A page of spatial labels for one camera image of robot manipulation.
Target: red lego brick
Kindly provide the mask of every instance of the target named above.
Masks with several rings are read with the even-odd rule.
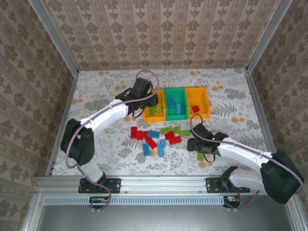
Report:
[[[198,105],[195,105],[195,106],[192,106],[192,107],[193,107],[192,108],[193,112],[199,112],[200,111]]]
[[[142,131],[137,131],[137,140],[142,141],[143,140],[143,132]]]
[[[144,131],[144,132],[142,133],[142,135],[143,135],[143,138],[145,139],[145,138],[148,137],[148,132],[147,132],[147,131]]]
[[[171,139],[171,138],[173,138],[173,137],[174,137],[173,131],[170,131],[170,132],[168,132],[167,134],[165,134],[165,139],[166,139],[166,140],[169,140],[169,139]]]
[[[155,149],[157,147],[157,144],[153,141],[151,137],[146,138],[145,141],[149,144],[149,146],[152,149]]]
[[[176,144],[176,143],[181,143],[181,142],[182,142],[182,140],[181,140],[180,136],[176,136],[176,137],[169,139],[170,145],[173,145],[173,144]]]
[[[131,127],[130,138],[131,139],[136,139],[137,138],[137,127]]]

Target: black mounting bracket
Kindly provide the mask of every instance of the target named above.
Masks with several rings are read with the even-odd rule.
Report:
[[[120,193],[121,179],[120,178],[106,178],[102,185],[106,186],[111,193]],[[78,193],[107,193],[102,187],[90,183],[87,179],[82,178],[79,182]]]
[[[237,167],[229,167],[220,177],[206,178],[206,192],[207,193],[249,193],[249,188],[237,188],[229,180],[230,174],[237,169]]]

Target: metal frame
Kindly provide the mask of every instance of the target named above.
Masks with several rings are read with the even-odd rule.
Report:
[[[261,38],[259,39],[258,44],[256,45],[246,65],[248,72],[252,72],[254,70],[291,3],[292,0],[281,0],[278,2],[274,13],[269,19],[269,22],[266,25],[263,34],[261,35]]]
[[[51,152],[51,156],[50,156],[50,159],[49,159],[49,163],[48,163],[48,166],[47,166],[47,169],[46,169],[45,176],[51,175],[53,165],[54,165],[55,160],[57,158],[57,154],[60,150],[61,139],[64,135],[65,125],[66,125],[66,122],[67,122],[69,110],[70,110],[71,105],[72,105],[72,101],[73,101],[73,97],[74,97],[75,90],[76,90],[76,87],[77,87],[77,83],[78,83],[78,76],[76,78],[73,78],[71,89],[70,89],[69,94],[67,96],[65,108],[64,108],[64,111],[63,111],[63,115],[62,115],[62,118],[61,118],[61,122],[60,122],[60,125],[59,125],[57,136],[56,136],[56,139],[54,141],[54,146],[53,146],[53,149],[52,149],[52,152]]]
[[[48,32],[50,38],[52,39],[54,45],[61,54],[64,62],[66,63],[68,69],[72,73],[73,77],[78,75],[78,67],[74,58],[70,55],[69,49],[67,49],[64,41],[62,40],[57,28],[55,27],[52,19],[48,15],[43,3],[38,0],[29,0],[31,6],[33,7],[35,13],[38,15],[39,20],[42,22],[45,30]]]
[[[121,178],[121,192],[117,197],[127,198],[136,196],[163,198],[166,196],[185,198],[187,196],[212,197],[237,195],[238,193],[211,193],[207,194],[205,179],[218,176],[112,176]],[[80,194],[78,193],[80,176],[50,176],[39,177],[34,191],[23,231],[35,231],[48,196],[107,196],[107,194]],[[254,195],[255,191],[245,193]]]
[[[275,153],[277,152],[277,149],[276,149],[274,139],[269,129],[270,128],[269,124],[265,117],[265,113],[264,113],[264,110],[261,104],[261,100],[260,100],[260,97],[257,91],[257,87],[255,85],[254,79],[251,73],[246,72],[245,75],[246,75],[246,80],[247,80],[247,84],[249,87],[251,99],[254,103],[256,114],[257,114],[257,117],[260,123],[260,127],[262,131],[262,135],[264,137],[266,148],[269,152]]]

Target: green lego brick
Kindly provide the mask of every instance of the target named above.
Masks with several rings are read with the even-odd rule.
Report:
[[[204,161],[203,153],[200,152],[197,153],[197,161]]]
[[[157,113],[160,113],[162,111],[162,108],[161,108],[161,106],[158,106],[157,108],[155,108],[155,110],[156,110]]]
[[[184,130],[179,132],[180,136],[191,136],[191,132],[189,130]]]
[[[155,107],[150,107],[149,116],[155,116]]]
[[[180,127],[179,126],[176,126],[176,127],[173,128],[173,133],[174,134],[178,134],[179,131],[180,131]]]
[[[160,129],[160,134],[165,135],[165,134],[167,134],[170,131],[172,131],[172,127],[161,128]]]

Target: table surface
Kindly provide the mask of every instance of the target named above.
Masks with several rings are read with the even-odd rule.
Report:
[[[105,107],[117,94],[133,86],[137,72],[80,72],[68,120],[86,118]],[[211,114],[204,120],[205,127],[214,134],[224,132],[236,141],[266,150],[244,69],[160,69],[154,72],[159,77],[160,89],[206,87]],[[150,74],[140,74],[140,77],[150,79],[156,85]],[[189,129],[189,120],[146,123],[143,116],[135,119],[129,115],[116,121],[97,137],[95,143],[94,159],[106,175],[219,175],[229,166],[245,168],[232,159],[219,156],[214,163],[197,161],[197,153],[186,149],[188,138],[176,145],[167,144],[163,158],[158,156],[157,149],[151,150],[151,156],[144,157],[142,144],[145,141],[130,139],[132,126],[158,131],[168,126],[180,126],[185,130]],[[77,169],[67,169],[64,152],[60,150],[52,174],[80,175]]]

